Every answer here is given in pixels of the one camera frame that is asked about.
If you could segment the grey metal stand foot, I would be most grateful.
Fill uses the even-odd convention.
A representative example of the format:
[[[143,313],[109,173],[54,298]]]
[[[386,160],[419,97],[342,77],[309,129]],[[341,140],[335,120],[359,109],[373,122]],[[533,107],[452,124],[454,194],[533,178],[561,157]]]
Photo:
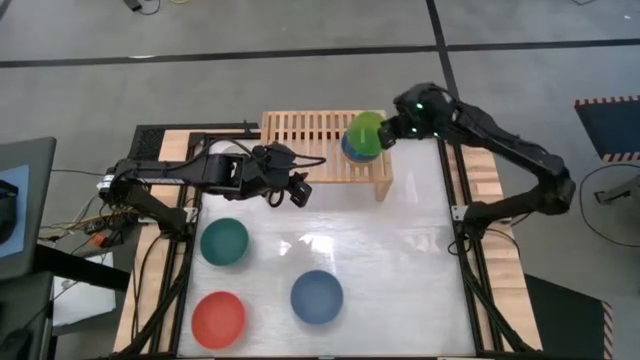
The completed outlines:
[[[599,204],[611,204],[616,200],[626,197],[640,198],[640,175],[614,186],[609,190],[595,192],[594,196]]]

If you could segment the wooden table board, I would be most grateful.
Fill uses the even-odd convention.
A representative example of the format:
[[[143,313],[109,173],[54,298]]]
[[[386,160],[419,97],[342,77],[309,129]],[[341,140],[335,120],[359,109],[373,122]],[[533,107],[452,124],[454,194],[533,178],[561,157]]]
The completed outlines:
[[[160,159],[185,159],[180,159],[173,153],[178,145],[178,136],[172,131],[167,134],[171,137],[169,148],[161,152]],[[463,170],[467,172],[470,178],[470,188],[474,200],[500,200],[503,197],[495,159],[488,151],[464,148],[461,150],[462,158],[457,160],[454,149],[449,145],[442,145],[432,140],[414,141],[412,144],[422,150],[426,149],[426,147],[431,148],[431,152],[438,162],[438,178],[444,184],[450,183],[452,185],[454,201],[461,202],[463,200],[462,170],[458,168],[459,166],[463,167]],[[153,226],[157,225],[142,226],[140,233],[143,230],[151,230]],[[152,232],[151,238],[156,240],[159,235],[160,230]],[[148,260],[142,260],[136,256],[136,250],[130,280],[136,276],[136,267],[138,265],[147,267],[148,261],[158,259],[157,256],[152,256]],[[521,259],[517,253],[517,244],[513,238],[512,226],[498,224],[494,230],[485,235],[481,250],[496,307],[525,342],[536,349],[541,349],[542,344],[529,298]],[[144,323],[148,321],[157,307],[158,295],[151,289],[150,285],[141,285],[140,293],[145,297],[142,301],[133,300],[126,294],[114,341],[114,351],[124,349],[133,341],[135,337],[133,322]]]

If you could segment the light green plastic bowl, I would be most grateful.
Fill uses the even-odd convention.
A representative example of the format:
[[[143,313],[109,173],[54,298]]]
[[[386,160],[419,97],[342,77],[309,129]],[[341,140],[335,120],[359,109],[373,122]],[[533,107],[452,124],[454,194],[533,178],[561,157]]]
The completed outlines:
[[[375,158],[382,152],[378,130],[384,116],[376,112],[362,112],[349,124],[344,138],[350,156],[356,158]]]

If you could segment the black perforated metal plate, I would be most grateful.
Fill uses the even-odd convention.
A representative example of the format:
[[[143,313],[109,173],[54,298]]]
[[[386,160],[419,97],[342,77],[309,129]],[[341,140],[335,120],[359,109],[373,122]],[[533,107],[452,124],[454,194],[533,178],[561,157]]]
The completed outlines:
[[[166,128],[156,125],[136,127],[128,158],[141,161],[156,161],[159,158]]]

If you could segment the blue plastic bowl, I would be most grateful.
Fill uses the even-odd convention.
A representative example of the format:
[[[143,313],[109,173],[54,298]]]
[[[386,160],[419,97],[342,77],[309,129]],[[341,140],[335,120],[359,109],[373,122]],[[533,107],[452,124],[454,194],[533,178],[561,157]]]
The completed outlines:
[[[332,322],[344,304],[344,292],[338,279],[324,270],[311,270],[293,283],[290,304],[295,315],[310,325]]]
[[[358,163],[358,164],[365,164],[365,163],[370,163],[374,160],[376,160],[379,156],[380,156],[380,152],[374,154],[374,155],[367,155],[367,154],[363,154],[358,152],[349,142],[349,138],[346,134],[343,135],[342,139],[341,139],[341,150],[343,155],[346,157],[347,160],[354,162],[354,163]]]

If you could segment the black aluminium table frame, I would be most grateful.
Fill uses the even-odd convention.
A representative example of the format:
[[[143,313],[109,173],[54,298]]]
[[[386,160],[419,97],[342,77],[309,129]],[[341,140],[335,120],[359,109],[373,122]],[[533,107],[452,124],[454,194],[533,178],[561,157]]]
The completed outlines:
[[[235,140],[261,140],[261,125],[248,123],[251,134],[244,133],[243,123],[156,125],[166,128],[159,158],[161,152],[169,148],[171,140],[167,134],[169,131],[178,136],[178,145],[173,153],[182,159],[190,157],[195,152],[195,137],[198,134],[215,139],[230,137]],[[133,300],[144,300],[145,297],[140,293],[140,286],[148,284],[158,295],[157,303],[168,305],[157,321],[151,325],[150,337],[143,344],[140,354],[173,358],[177,355],[179,330],[187,296],[187,276],[191,272],[194,245],[191,240],[187,242],[153,240],[152,232],[158,230],[157,226],[153,226],[151,230],[143,230],[140,233],[136,256],[142,260],[148,260],[152,256],[157,256],[158,259],[148,261],[147,267],[141,265],[136,267],[136,276],[130,280],[131,289],[127,295]],[[495,321],[481,308],[478,298],[468,287],[464,288],[464,294],[467,313],[470,317],[474,354],[479,356],[483,352],[504,350],[506,341],[501,338]]]

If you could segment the white paper sheet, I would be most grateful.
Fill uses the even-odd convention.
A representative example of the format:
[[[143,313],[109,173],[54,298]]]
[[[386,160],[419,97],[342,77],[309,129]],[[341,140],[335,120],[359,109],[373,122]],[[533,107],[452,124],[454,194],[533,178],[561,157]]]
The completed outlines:
[[[55,277],[53,280],[54,327],[72,325],[116,308],[116,293],[71,279]]]

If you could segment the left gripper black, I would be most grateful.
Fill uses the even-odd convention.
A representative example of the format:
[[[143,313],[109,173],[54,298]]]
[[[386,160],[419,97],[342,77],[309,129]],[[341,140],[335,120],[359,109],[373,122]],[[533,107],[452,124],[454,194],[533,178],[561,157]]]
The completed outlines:
[[[247,160],[247,193],[288,191],[294,205],[305,207],[312,193],[311,186],[305,182],[309,173],[291,174],[295,159],[295,153],[282,144],[254,146]]]

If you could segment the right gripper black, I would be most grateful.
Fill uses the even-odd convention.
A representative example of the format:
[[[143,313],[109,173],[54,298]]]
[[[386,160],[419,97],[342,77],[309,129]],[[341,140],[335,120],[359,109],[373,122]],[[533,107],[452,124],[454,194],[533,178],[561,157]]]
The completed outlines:
[[[397,115],[381,122],[380,146],[388,150],[400,138],[439,137],[452,129],[455,99],[435,83],[420,83],[398,95],[393,104]]]

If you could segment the dark green plastic bowl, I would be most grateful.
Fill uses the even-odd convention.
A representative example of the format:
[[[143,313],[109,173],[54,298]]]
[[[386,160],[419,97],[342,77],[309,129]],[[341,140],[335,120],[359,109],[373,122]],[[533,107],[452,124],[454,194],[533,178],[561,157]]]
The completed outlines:
[[[201,254],[214,266],[235,264],[244,256],[248,246],[248,230],[234,218],[220,218],[211,222],[200,238]]]

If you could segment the black floor mat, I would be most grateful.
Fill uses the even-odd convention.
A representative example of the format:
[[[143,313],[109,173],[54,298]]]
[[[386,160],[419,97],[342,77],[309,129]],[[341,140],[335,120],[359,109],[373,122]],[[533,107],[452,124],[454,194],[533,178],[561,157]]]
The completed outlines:
[[[614,312],[609,303],[531,275],[525,281],[547,355],[613,360]]]

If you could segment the black computer mouse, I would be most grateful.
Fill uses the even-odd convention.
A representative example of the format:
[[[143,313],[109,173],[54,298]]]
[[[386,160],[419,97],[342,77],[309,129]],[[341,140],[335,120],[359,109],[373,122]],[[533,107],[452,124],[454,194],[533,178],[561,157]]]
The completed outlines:
[[[32,332],[19,328],[11,331],[0,343],[0,360],[28,360]]]

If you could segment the red plastic bowl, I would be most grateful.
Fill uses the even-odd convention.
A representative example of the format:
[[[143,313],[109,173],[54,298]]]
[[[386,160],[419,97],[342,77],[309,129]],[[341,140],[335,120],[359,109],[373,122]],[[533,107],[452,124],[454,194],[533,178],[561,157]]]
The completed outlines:
[[[243,334],[246,309],[238,296],[227,291],[213,292],[196,305],[191,318],[195,340],[209,350],[233,345]]]

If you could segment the blue mat with striped edge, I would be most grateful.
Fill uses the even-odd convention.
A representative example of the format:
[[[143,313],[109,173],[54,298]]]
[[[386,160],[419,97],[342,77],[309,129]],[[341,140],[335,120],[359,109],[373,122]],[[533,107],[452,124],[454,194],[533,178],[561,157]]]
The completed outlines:
[[[579,99],[574,109],[604,163],[640,161],[640,96]]]

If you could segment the light wooden slatted shelf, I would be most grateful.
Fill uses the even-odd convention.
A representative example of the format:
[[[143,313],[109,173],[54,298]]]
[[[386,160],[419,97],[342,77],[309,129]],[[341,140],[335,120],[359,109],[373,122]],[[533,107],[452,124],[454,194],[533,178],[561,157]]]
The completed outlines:
[[[308,170],[307,181],[321,184],[373,184],[383,201],[393,182],[391,156],[384,152],[369,163],[357,163],[341,149],[341,139],[359,110],[266,111],[261,141],[278,142],[300,155],[324,157]]]

